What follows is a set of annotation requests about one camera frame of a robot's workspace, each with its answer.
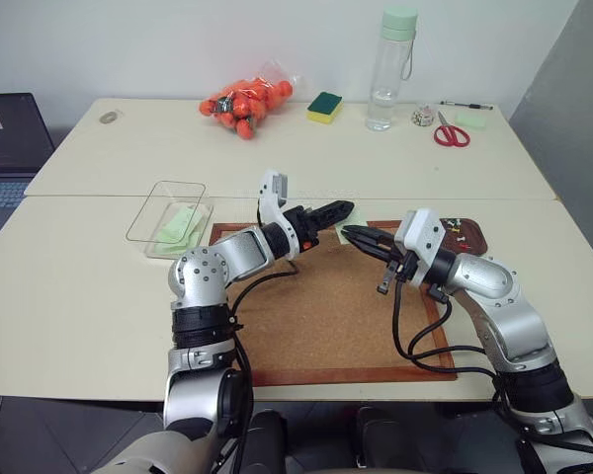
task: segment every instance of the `plastic bag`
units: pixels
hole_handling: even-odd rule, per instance
[[[254,79],[240,80],[200,102],[200,112],[249,140],[266,114],[293,94],[293,85],[278,63],[264,65]]]

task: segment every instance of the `clear plastic container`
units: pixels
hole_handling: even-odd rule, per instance
[[[175,260],[200,244],[213,206],[200,183],[159,181],[127,230],[126,239],[152,259]]]
[[[404,66],[413,48],[416,23],[417,10],[413,8],[396,6],[384,10],[367,110],[366,126],[371,130],[391,127]]]

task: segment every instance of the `floor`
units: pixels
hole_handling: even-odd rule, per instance
[[[388,410],[415,434],[430,472],[522,472],[513,433],[491,412],[477,411],[467,404],[370,405]],[[288,473],[301,474],[355,466],[348,429],[360,406],[266,402],[257,403],[255,410],[275,409],[287,419]],[[158,405],[129,407],[132,409],[127,405],[4,397],[0,409],[0,474],[76,474],[101,467],[138,437],[161,429],[160,415],[146,411],[158,410]],[[593,401],[587,408],[593,415]]]

